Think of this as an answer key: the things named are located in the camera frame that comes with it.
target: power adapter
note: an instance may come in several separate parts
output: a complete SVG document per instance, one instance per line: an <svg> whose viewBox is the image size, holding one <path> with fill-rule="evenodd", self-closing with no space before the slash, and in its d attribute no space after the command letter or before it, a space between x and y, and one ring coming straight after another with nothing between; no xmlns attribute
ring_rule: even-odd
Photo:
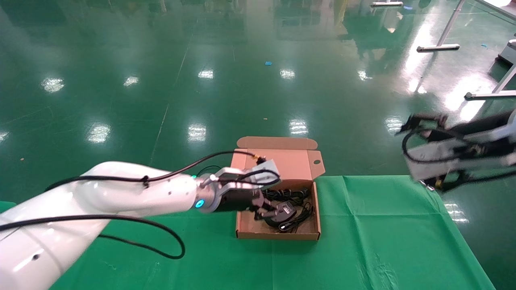
<svg viewBox="0 0 516 290"><path fill-rule="evenodd" d="M265 222L273 228L278 228L280 224L291 220L296 216L297 213L296 208L289 201L278 203L276 205L276 209L278 214L275 217L268 217L264 219Z"/></svg>

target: green epoxy floor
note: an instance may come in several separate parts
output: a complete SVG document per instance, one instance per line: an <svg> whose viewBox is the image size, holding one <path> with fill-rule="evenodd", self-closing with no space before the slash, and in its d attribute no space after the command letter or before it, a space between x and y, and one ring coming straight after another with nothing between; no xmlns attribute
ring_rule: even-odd
<svg viewBox="0 0 516 290"><path fill-rule="evenodd" d="M463 101L505 74L514 25L470 1L460 50L420 54L457 4L424 1L1 0L0 200L107 160L173 170L249 135L315 139L326 175L407 174L393 135L411 113L515 108ZM443 197L497 289L516 276L515 181Z"/></svg>

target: metal stand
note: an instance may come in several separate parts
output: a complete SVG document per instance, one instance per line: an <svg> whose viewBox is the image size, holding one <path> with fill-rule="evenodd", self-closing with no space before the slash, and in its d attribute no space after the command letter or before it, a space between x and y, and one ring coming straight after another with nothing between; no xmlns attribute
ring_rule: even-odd
<svg viewBox="0 0 516 290"><path fill-rule="evenodd" d="M403 6L403 2L385 1L385 2L371 3L371 7L399 7L399 6Z"/></svg>
<svg viewBox="0 0 516 290"><path fill-rule="evenodd" d="M493 89L492 93L478 94L478 93L470 93L470 92L468 92L464 96L464 98L467 101L487 100L487 99L493 99L493 98L499 98L499 99L516 98L516 90L502 91L502 89L505 88L507 83L512 79L512 77L515 74L516 74L516 65L512 65L511 69L504 75L502 80Z"/></svg>
<svg viewBox="0 0 516 290"><path fill-rule="evenodd" d="M448 20L448 24L446 24L446 27L444 28L443 34L441 34L441 38L439 38L437 45L418 46L417 52L448 51L458 50L460 48L460 45L458 44L444 44L444 41L446 40L446 37L448 36L448 33L450 32L450 29L453 26L453 23L457 19L457 16L459 16L460 10L462 9L462 5L464 5L465 2L466 0L460 0L459 4L457 4L457 7L453 11L453 14L450 17L450 19Z"/></svg>

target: blue led light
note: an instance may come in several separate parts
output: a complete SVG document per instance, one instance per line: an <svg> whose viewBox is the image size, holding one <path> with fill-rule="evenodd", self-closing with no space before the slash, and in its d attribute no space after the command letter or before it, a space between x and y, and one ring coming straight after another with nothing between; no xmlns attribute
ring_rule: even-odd
<svg viewBox="0 0 516 290"><path fill-rule="evenodd" d="M195 204L195 208L200 208L203 204L204 204L204 200L203 200L203 199L200 199L200 200Z"/></svg>

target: metal table leg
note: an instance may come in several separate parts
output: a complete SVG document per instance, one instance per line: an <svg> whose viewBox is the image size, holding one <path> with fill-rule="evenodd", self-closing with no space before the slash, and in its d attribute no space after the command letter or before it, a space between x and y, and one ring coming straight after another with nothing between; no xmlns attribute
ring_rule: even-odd
<svg viewBox="0 0 516 290"><path fill-rule="evenodd" d="M457 19L457 16L459 16L460 10L462 9L462 5L464 5L465 2L466 0L460 0L459 4L457 4L457 7L453 11L453 14L450 17L450 19L448 20L448 23L446 24L446 27L444 28L443 34L441 34L441 37L439 38L437 45L418 46L418 52L458 50L460 48L460 45L458 44L444 44L444 41L446 40L446 37L448 36L448 33L450 32L450 29L453 26L453 23Z"/></svg>
<svg viewBox="0 0 516 290"><path fill-rule="evenodd" d="M496 85L496 87L493 89L492 93L487 94L479 94L479 93L471 93L468 92L464 98L467 101L472 100L486 100L486 99L493 99L493 98L499 98L499 99L511 99L516 98L516 90L510 90L510 91L502 91L503 88L507 85L507 83L512 79L512 77L516 74L516 65L512 65L511 69L504 75L502 80Z"/></svg>

